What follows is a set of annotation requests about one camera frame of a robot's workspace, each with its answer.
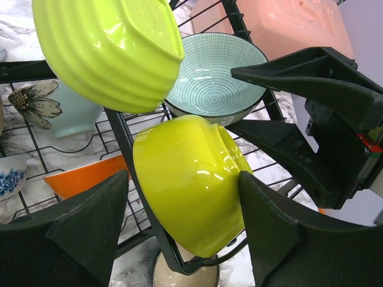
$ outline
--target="metal rack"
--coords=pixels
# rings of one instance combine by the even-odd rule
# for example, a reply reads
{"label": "metal rack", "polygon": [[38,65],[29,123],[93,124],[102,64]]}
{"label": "metal rack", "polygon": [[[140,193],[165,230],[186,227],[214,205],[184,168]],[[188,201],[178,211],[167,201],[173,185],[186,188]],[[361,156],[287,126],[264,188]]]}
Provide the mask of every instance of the metal rack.
{"label": "metal rack", "polygon": [[[188,0],[180,1],[180,0],[171,0],[170,6],[173,10],[180,8],[180,6],[184,5]],[[241,37],[249,42],[251,42],[250,38],[250,31],[246,29],[245,23],[242,20],[243,14],[240,13],[238,10],[238,7],[236,5],[235,0],[219,0],[214,5],[208,7],[207,9],[203,10],[201,13],[195,15],[194,17],[188,19],[184,23],[181,23],[180,26],[184,25],[185,23],[199,17],[202,13],[207,11],[208,9],[211,9],[213,6],[221,3],[226,11],[227,16],[216,22],[214,25],[218,24],[219,22],[228,19],[230,21],[230,24],[232,25],[233,31],[235,32],[234,35]],[[52,73],[48,65],[45,61],[33,61],[33,62],[13,62],[13,63],[2,63],[0,64],[0,84],[9,84],[12,90],[15,90],[13,83],[18,82],[26,82],[26,81],[35,81],[35,80],[46,80],[46,79],[53,79],[56,76]],[[269,117],[271,120],[278,120],[278,121],[284,121],[284,117],[282,116],[281,109],[279,108],[278,101],[275,98],[275,95],[269,91],[265,98],[263,99],[264,105],[261,108],[255,109],[252,113],[260,112],[262,109],[267,110]],[[51,172],[57,172],[59,170],[63,171],[63,169],[53,169],[50,170],[42,156],[42,151],[45,149],[52,149],[56,152],[66,154],[66,153],[76,153],[81,152],[85,150],[88,146],[92,144],[92,142],[95,140],[95,138],[99,138],[102,142],[102,145],[104,147],[104,153],[100,156],[100,160],[108,155],[112,154],[117,151],[121,151],[123,154],[123,157],[127,163],[127,166],[129,167],[130,175],[132,177],[132,183],[134,183],[135,189],[131,190],[131,192],[136,191],[139,195],[138,199],[128,199],[127,201],[127,209],[130,210],[128,212],[128,216],[124,219],[124,226],[122,229],[124,229],[126,222],[129,218],[133,218],[135,221],[135,224],[138,228],[138,233],[134,234],[133,236],[129,237],[125,241],[121,242],[118,245],[117,252],[115,257],[119,257],[126,253],[127,251],[131,250],[135,246],[139,245],[143,241],[147,240],[148,238],[152,236],[156,236],[157,240],[159,242],[159,245],[161,247],[161,250],[165,256],[166,262],[168,263],[169,267],[173,271],[177,271],[179,273],[183,274],[193,274],[196,272],[199,268],[209,265],[217,265],[221,262],[224,262],[225,260],[229,259],[230,257],[234,256],[234,254],[238,253],[246,244],[247,241],[244,240],[243,242],[240,242],[232,251],[230,251],[227,255],[220,257],[220,258],[193,258],[189,262],[184,262],[182,260],[182,257],[180,255],[180,252],[178,251],[178,248],[173,240],[173,238],[164,230],[164,228],[161,226],[158,219],[154,216],[153,211],[150,209],[143,193],[141,190],[141,187],[139,186],[139,182],[137,179],[137,175],[134,169],[133,165],[133,157],[132,157],[132,145],[133,145],[133,139],[136,133],[132,132],[132,129],[134,129],[134,125],[137,124],[144,124],[147,121],[150,121],[152,119],[157,119],[160,122],[165,120],[170,120],[173,116],[171,113],[166,109],[165,105],[160,106],[156,111],[147,113],[147,114],[140,114],[140,115],[129,115],[129,114],[122,114],[120,112],[115,112],[109,109],[105,109],[105,113],[108,117],[108,120],[99,121],[96,123],[96,133],[94,133],[90,139],[90,141],[87,143],[86,146],[82,147],[82,149],[79,149],[77,151],[64,151],[59,148],[56,148],[55,146],[39,146],[38,142],[35,139],[35,135],[33,132],[32,126],[25,121],[25,124],[18,127],[13,127],[12,129],[4,130],[3,133],[10,132],[15,129],[26,129],[28,130],[34,147],[26,151],[27,153],[30,152],[36,152],[38,154],[39,161],[41,162],[41,166],[43,169],[43,172],[33,175],[27,180],[30,180],[32,178],[36,178],[39,176],[44,176],[45,174],[51,173]],[[100,125],[110,122],[111,128],[106,130],[101,130]],[[105,134],[108,132],[114,133],[115,139],[107,140],[105,138]],[[234,140],[236,141],[244,141],[240,137],[235,137]],[[110,143],[118,144],[119,148],[117,149],[111,149],[108,145]],[[248,155],[252,152],[257,152],[259,149],[254,149],[252,151],[249,151],[245,153],[245,155]],[[9,155],[6,154],[3,147],[0,144],[0,153],[3,157]],[[261,168],[258,168],[255,171],[259,171],[262,169],[266,169],[270,166],[274,166],[277,163],[268,164],[267,166],[263,166]],[[287,195],[290,191],[292,191],[294,188],[298,186],[298,183],[292,179],[287,178],[280,181],[273,182],[269,184],[270,186],[276,185],[276,184],[283,184],[286,183],[282,188],[278,190],[278,192]],[[298,187],[298,189],[295,190],[295,192],[290,195],[291,198],[297,196],[302,191],[301,187]],[[27,205],[26,200],[23,196],[23,191],[19,192],[19,199],[23,205],[23,209],[20,209],[16,211],[13,218],[16,218],[18,216],[21,216],[23,214],[29,214],[31,213],[31,209],[33,209],[35,206],[39,204],[43,204],[45,202],[49,202],[50,204],[55,204],[60,201],[60,198],[58,196],[52,196],[49,199],[46,199],[44,201],[41,201],[36,204]],[[137,202],[140,201],[142,203],[141,209],[134,209],[132,206]]]}

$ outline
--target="blue floral bowl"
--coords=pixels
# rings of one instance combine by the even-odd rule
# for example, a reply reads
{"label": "blue floral bowl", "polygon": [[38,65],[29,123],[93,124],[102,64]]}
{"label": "blue floral bowl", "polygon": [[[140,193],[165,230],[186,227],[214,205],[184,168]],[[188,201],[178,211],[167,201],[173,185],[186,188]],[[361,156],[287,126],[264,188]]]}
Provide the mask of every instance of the blue floral bowl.
{"label": "blue floral bowl", "polygon": [[16,195],[26,180],[26,154],[0,158],[0,203]]}

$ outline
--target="teal patterned bowl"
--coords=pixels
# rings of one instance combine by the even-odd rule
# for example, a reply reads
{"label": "teal patterned bowl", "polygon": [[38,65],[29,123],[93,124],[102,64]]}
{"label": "teal patterned bowl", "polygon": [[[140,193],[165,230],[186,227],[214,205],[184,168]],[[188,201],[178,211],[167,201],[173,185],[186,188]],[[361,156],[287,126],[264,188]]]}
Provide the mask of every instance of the teal patterned bowl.
{"label": "teal patterned bowl", "polygon": [[246,117],[266,89],[232,78],[230,69],[266,63],[266,56],[246,40],[223,33],[183,39],[185,59],[166,104],[176,116],[200,115],[221,126]]}

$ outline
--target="flower pattern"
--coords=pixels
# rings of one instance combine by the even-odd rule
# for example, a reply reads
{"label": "flower pattern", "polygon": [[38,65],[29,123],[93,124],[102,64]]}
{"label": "flower pattern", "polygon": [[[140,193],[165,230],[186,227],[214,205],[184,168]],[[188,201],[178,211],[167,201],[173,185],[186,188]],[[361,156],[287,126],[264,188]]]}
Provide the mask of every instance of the flower pattern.
{"label": "flower pattern", "polygon": [[58,88],[57,81],[39,83],[14,91],[8,100],[25,120],[43,129],[50,129],[52,125],[45,118],[62,114],[60,103],[49,99]]}
{"label": "flower pattern", "polygon": [[0,173],[0,197],[12,193],[16,186],[26,177],[26,170],[13,170],[8,174]]}

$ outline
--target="white bowl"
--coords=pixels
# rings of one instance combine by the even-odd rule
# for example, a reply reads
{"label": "white bowl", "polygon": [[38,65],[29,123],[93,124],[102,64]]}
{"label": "white bowl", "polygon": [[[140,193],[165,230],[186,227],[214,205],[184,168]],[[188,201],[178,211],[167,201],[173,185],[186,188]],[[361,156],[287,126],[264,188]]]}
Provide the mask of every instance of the white bowl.
{"label": "white bowl", "polygon": [[[178,245],[184,261],[191,260],[194,255]],[[157,257],[153,272],[153,287],[217,287],[220,277],[218,266],[202,267],[195,274],[186,276],[176,273],[168,267],[162,252]]]}
{"label": "white bowl", "polygon": [[26,154],[0,158],[0,203],[16,195],[26,180]]}

